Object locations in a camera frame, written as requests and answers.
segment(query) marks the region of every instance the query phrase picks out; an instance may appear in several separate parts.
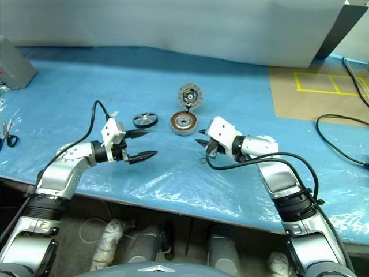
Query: black pulley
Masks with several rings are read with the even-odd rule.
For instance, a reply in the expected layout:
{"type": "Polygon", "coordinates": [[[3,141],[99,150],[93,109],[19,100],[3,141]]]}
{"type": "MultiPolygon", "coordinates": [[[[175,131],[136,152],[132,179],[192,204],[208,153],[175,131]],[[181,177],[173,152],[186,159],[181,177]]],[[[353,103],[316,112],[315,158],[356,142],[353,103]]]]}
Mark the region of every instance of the black pulley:
{"type": "Polygon", "coordinates": [[[148,128],[157,124],[157,114],[155,113],[142,113],[133,118],[133,124],[137,128],[148,128]]]}

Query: table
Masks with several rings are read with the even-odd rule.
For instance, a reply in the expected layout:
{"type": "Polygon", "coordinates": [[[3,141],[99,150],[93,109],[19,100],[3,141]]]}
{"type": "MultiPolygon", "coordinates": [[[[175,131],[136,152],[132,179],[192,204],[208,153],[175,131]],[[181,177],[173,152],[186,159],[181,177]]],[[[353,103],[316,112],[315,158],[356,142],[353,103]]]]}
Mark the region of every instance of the table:
{"type": "MultiPolygon", "coordinates": [[[[171,131],[170,116],[181,110],[179,87],[197,83],[205,93],[195,110],[198,129],[220,115],[243,134],[274,137],[281,151],[305,157],[321,183],[319,198],[339,233],[349,242],[369,244],[368,171],[350,164],[317,135],[314,123],[274,115],[268,67],[172,53],[144,47],[22,48],[37,68],[27,88],[3,91],[2,118],[13,118],[15,148],[3,147],[0,177],[34,183],[56,150],[87,130],[94,100],[101,100],[126,129],[145,111],[158,113],[150,134],[127,139],[128,152],[158,150],[144,163],[98,164],[81,178],[78,194],[150,209],[170,211],[272,232],[282,232],[278,213],[256,166],[214,171],[201,163],[204,149],[194,139],[171,131]]],[[[340,64],[337,59],[330,61],[340,64]]],[[[90,141],[101,141],[99,110],[90,141]]],[[[323,123],[322,129],[346,151],[363,158],[367,130],[323,123]]],[[[217,164],[232,163],[219,157],[217,164]]],[[[306,186],[307,169],[293,160],[306,186]]]]}

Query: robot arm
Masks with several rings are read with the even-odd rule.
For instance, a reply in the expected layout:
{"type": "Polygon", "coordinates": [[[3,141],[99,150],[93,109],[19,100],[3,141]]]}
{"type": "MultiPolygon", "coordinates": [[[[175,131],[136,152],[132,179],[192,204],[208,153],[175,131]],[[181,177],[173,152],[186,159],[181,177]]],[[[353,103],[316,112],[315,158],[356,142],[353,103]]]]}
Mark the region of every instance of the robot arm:
{"type": "Polygon", "coordinates": [[[0,253],[0,276],[47,276],[50,273],[58,243],[61,217],[73,197],[82,173],[100,162],[124,160],[141,162],[156,154],[146,151],[136,156],[126,152],[125,138],[140,137],[146,130],[126,131],[121,122],[109,118],[102,129],[103,143],[79,143],[50,164],[37,183],[24,213],[19,218],[0,253]]]}
{"type": "MultiPolygon", "coordinates": [[[[197,141],[211,158],[219,152],[241,162],[278,152],[278,143],[272,137],[242,136],[221,117],[215,117],[208,129],[200,132],[210,137],[210,141],[197,141]]],[[[296,273],[316,277],[336,271],[343,274],[340,276],[355,276],[345,268],[345,257],[337,240],[310,192],[300,184],[291,168],[280,162],[263,162],[258,167],[288,236],[287,247],[296,273]]]]}

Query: white backdrop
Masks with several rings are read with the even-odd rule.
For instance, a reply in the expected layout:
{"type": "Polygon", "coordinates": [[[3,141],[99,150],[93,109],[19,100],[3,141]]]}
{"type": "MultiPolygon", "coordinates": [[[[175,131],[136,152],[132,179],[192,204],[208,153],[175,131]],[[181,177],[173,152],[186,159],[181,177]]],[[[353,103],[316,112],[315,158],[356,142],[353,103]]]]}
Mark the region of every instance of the white backdrop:
{"type": "Polygon", "coordinates": [[[149,46],[308,66],[344,0],[0,0],[18,46],[149,46]]]}
{"type": "Polygon", "coordinates": [[[369,63],[369,10],[364,13],[333,52],[369,63]]]}

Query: black cable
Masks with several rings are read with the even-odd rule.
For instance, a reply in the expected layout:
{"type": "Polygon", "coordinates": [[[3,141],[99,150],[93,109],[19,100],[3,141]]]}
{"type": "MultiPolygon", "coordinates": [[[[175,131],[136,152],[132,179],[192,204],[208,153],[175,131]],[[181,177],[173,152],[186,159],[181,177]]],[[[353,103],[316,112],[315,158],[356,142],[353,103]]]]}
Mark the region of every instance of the black cable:
{"type": "Polygon", "coordinates": [[[306,167],[309,169],[309,171],[311,173],[311,176],[312,176],[312,178],[314,180],[314,194],[313,194],[313,198],[315,200],[317,200],[318,199],[318,192],[319,192],[319,179],[318,179],[318,176],[317,176],[315,170],[313,169],[313,167],[303,157],[301,157],[301,156],[299,156],[297,154],[294,154],[294,153],[275,152],[275,153],[269,153],[269,154],[264,154],[264,155],[257,156],[256,158],[254,158],[252,160],[262,159],[262,158],[265,158],[265,157],[277,156],[277,155],[294,157],[296,159],[299,159],[301,162],[303,162],[306,165],[306,167]]]}
{"type": "Polygon", "coordinates": [[[206,159],[206,162],[208,163],[208,165],[212,168],[212,169],[215,169],[215,170],[227,170],[227,169],[235,169],[237,167],[242,167],[242,166],[249,166],[251,164],[258,164],[258,163],[267,163],[267,162],[278,162],[278,163],[284,163],[286,164],[291,170],[292,172],[294,173],[294,175],[296,176],[296,179],[298,180],[298,182],[301,184],[301,187],[303,189],[306,189],[305,186],[303,185],[302,183],[302,180],[300,178],[300,175],[299,173],[297,172],[297,170],[293,167],[293,165],[291,165],[289,162],[287,162],[286,160],[284,159],[278,159],[278,158],[265,158],[265,159],[251,159],[251,160],[247,160],[245,162],[241,162],[241,163],[235,163],[235,164],[230,164],[229,166],[214,166],[210,159],[209,159],[209,154],[206,153],[205,155],[205,159],[206,159]]]}
{"type": "Polygon", "coordinates": [[[0,210],[3,210],[3,209],[16,209],[16,208],[17,208],[16,206],[0,207],[0,210]]]}
{"type": "Polygon", "coordinates": [[[355,76],[352,74],[352,72],[348,69],[348,67],[347,67],[347,65],[346,65],[346,63],[345,63],[345,57],[343,57],[342,58],[342,64],[344,65],[344,67],[345,67],[345,69],[346,69],[346,71],[347,71],[347,73],[350,75],[350,77],[351,77],[351,79],[352,79],[352,81],[353,81],[353,84],[355,85],[355,88],[356,88],[356,90],[357,90],[357,92],[358,92],[358,94],[359,94],[359,96],[360,96],[360,98],[361,98],[361,100],[364,102],[364,104],[369,108],[369,103],[365,100],[365,98],[364,98],[364,96],[362,95],[362,92],[361,92],[361,90],[360,90],[360,88],[359,88],[359,86],[358,86],[358,84],[357,84],[357,81],[356,81],[356,79],[355,79],[355,76]]]}
{"type": "MultiPolygon", "coordinates": [[[[91,121],[90,121],[90,125],[89,128],[86,132],[86,134],[81,137],[79,140],[77,140],[76,142],[68,145],[67,147],[63,148],[59,153],[57,153],[48,163],[47,165],[44,167],[44,169],[37,175],[37,180],[36,180],[36,184],[35,184],[35,189],[34,191],[37,189],[37,185],[40,182],[43,173],[45,172],[45,170],[52,164],[54,163],[65,151],[67,151],[68,149],[70,149],[71,147],[75,146],[76,144],[82,142],[83,140],[85,140],[92,131],[93,128],[93,124],[95,122],[95,113],[96,113],[96,106],[97,104],[100,105],[100,107],[102,108],[104,114],[105,114],[105,118],[106,121],[108,121],[108,119],[110,118],[109,113],[107,112],[107,110],[105,109],[104,105],[102,104],[102,102],[96,100],[95,102],[93,102],[92,105],[92,112],[91,112],[91,121]]],[[[2,242],[2,240],[5,238],[5,236],[7,235],[7,233],[12,229],[12,226],[16,223],[16,221],[18,220],[18,218],[20,217],[20,215],[23,213],[24,209],[26,208],[28,202],[30,201],[31,196],[28,196],[26,198],[26,200],[24,201],[23,205],[20,207],[20,209],[18,210],[18,212],[16,213],[15,217],[12,219],[12,221],[10,222],[10,224],[8,225],[8,227],[4,230],[4,232],[1,234],[0,236],[0,243],[2,242]]]]}
{"type": "Polygon", "coordinates": [[[336,238],[336,241],[339,245],[339,247],[341,248],[342,254],[345,257],[345,261],[346,261],[346,267],[352,271],[352,273],[355,274],[355,269],[353,268],[350,256],[348,255],[346,248],[340,238],[340,235],[338,234],[338,232],[336,231],[336,228],[334,228],[334,226],[332,225],[331,221],[329,220],[328,216],[325,214],[325,212],[322,210],[322,208],[320,206],[317,206],[317,210],[321,213],[321,215],[323,216],[325,222],[328,224],[330,230],[332,231],[334,237],[336,238]]]}
{"type": "Polygon", "coordinates": [[[17,277],[14,273],[12,273],[10,271],[7,271],[7,270],[0,270],[0,273],[4,273],[4,274],[6,274],[7,276],[10,276],[10,277],[17,277]]]}
{"type": "Polygon", "coordinates": [[[349,155],[347,155],[345,152],[343,152],[342,150],[340,150],[337,146],[335,146],[333,143],[331,143],[321,132],[320,128],[319,128],[319,122],[322,118],[340,118],[340,119],[347,119],[347,120],[353,120],[359,123],[362,123],[366,126],[369,127],[369,123],[357,118],[353,118],[353,117],[346,117],[344,115],[340,115],[340,114],[324,114],[321,115],[320,117],[318,117],[317,121],[315,122],[315,128],[318,132],[318,134],[320,135],[320,137],[322,138],[323,141],[325,141],[327,144],[329,144],[333,149],[335,149],[338,153],[340,153],[342,156],[344,156],[345,158],[351,160],[354,163],[358,163],[362,166],[366,166],[369,167],[369,163],[366,162],[362,162],[360,160],[354,159],[352,157],[350,157],[349,155]]]}
{"type": "Polygon", "coordinates": [[[5,228],[4,232],[1,233],[0,235],[0,243],[3,241],[3,239],[6,237],[6,235],[8,234],[8,232],[13,228],[13,226],[17,223],[18,218],[20,217],[21,213],[23,212],[23,210],[25,209],[25,207],[27,206],[28,202],[30,201],[30,197],[28,196],[22,206],[20,207],[20,209],[17,211],[16,215],[13,217],[12,221],[10,221],[10,223],[8,224],[8,226],[5,228]]]}
{"type": "MultiPolygon", "coordinates": [[[[245,161],[245,162],[241,162],[241,163],[237,163],[237,164],[231,164],[229,166],[222,166],[222,167],[217,167],[217,166],[212,165],[212,163],[210,162],[210,159],[209,159],[209,154],[207,154],[207,153],[206,153],[205,159],[206,159],[208,165],[212,169],[215,169],[215,170],[235,169],[237,167],[248,166],[248,165],[257,164],[257,163],[265,163],[265,162],[280,162],[280,163],[284,163],[284,164],[286,164],[287,166],[289,166],[291,168],[292,172],[296,176],[296,179],[300,183],[302,189],[303,190],[306,190],[306,187],[303,184],[303,182],[301,181],[301,178],[298,175],[296,169],[289,162],[287,162],[286,160],[283,160],[283,159],[277,159],[277,158],[258,159],[258,158],[256,158],[256,159],[248,160],[248,161],[245,161]]],[[[330,222],[328,216],[323,212],[322,208],[318,205],[318,202],[313,197],[310,197],[310,198],[311,198],[310,200],[313,202],[313,204],[316,204],[317,210],[321,213],[321,215],[323,216],[324,220],[326,221],[326,223],[328,224],[329,228],[331,229],[334,237],[336,238],[336,241],[337,241],[337,243],[338,243],[339,247],[341,248],[341,251],[342,251],[342,253],[344,255],[347,268],[350,269],[353,273],[355,273],[355,270],[353,268],[353,265],[352,265],[352,262],[350,260],[350,257],[349,257],[349,255],[348,255],[348,253],[346,251],[345,246],[342,243],[342,240],[341,240],[339,234],[337,233],[336,229],[334,228],[334,226],[330,222]]]]}

